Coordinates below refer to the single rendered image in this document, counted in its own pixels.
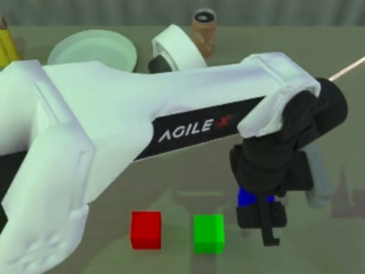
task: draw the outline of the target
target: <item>table surface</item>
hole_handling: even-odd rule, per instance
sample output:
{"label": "table surface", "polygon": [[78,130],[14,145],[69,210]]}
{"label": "table surface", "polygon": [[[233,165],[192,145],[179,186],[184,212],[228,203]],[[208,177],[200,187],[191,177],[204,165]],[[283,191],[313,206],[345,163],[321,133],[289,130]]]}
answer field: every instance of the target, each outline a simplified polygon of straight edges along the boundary
{"label": "table surface", "polygon": [[[53,46],[84,27],[13,27],[25,59],[45,63]],[[110,27],[136,45],[137,72],[147,71],[151,39],[164,27]],[[313,76],[329,77],[364,55],[365,29],[334,27],[219,27],[211,65],[238,62],[251,53],[282,51]],[[351,197],[363,188],[365,68],[337,81],[348,100],[344,125],[324,136],[320,146],[333,184]],[[228,152],[240,142],[227,138],[179,154],[130,166],[91,204],[91,213],[79,248],[50,274],[364,274],[365,202],[363,216],[331,217],[331,207],[310,209],[303,193],[289,194],[289,224],[275,231],[277,248],[263,248],[259,231],[245,235],[235,225],[236,184]],[[332,207],[343,207],[334,203]],[[134,252],[128,242],[130,212],[157,209],[163,213],[163,250]],[[226,247],[222,255],[196,256],[191,251],[194,213],[226,214]]]}

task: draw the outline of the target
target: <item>red cube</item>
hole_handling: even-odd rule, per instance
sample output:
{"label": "red cube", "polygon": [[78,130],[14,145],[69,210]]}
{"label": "red cube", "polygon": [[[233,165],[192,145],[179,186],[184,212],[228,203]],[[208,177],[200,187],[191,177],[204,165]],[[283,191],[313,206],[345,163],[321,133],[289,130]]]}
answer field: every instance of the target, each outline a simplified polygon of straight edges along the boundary
{"label": "red cube", "polygon": [[161,249],[159,211],[133,211],[129,239],[133,249]]}

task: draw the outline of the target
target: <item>brown can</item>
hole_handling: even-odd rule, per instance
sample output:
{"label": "brown can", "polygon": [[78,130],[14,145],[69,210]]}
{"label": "brown can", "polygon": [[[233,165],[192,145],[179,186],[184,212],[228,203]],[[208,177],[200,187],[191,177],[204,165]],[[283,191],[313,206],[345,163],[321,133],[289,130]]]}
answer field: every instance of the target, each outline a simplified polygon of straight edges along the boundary
{"label": "brown can", "polygon": [[192,40],[205,59],[214,54],[216,27],[217,16],[213,10],[199,9],[193,14]]}

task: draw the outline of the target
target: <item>cube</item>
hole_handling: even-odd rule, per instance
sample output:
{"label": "cube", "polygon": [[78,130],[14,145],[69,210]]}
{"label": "cube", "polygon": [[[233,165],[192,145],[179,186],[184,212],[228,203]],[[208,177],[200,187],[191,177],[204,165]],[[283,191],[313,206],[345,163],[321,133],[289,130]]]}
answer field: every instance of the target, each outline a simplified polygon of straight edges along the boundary
{"label": "cube", "polygon": [[194,215],[194,251],[196,254],[223,253],[225,244],[223,214]]}
{"label": "cube", "polygon": [[133,249],[161,249],[159,211],[133,211],[129,239]]}

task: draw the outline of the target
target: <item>green cube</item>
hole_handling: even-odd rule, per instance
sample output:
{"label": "green cube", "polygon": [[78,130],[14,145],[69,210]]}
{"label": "green cube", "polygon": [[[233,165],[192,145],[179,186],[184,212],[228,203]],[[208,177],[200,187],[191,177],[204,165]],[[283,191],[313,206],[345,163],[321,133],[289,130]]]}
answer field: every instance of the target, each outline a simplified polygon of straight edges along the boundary
{"label": "green cube", "polygon": [[194,215],[195,253],[223,253],[224,243],[224,217],[222,214]]}

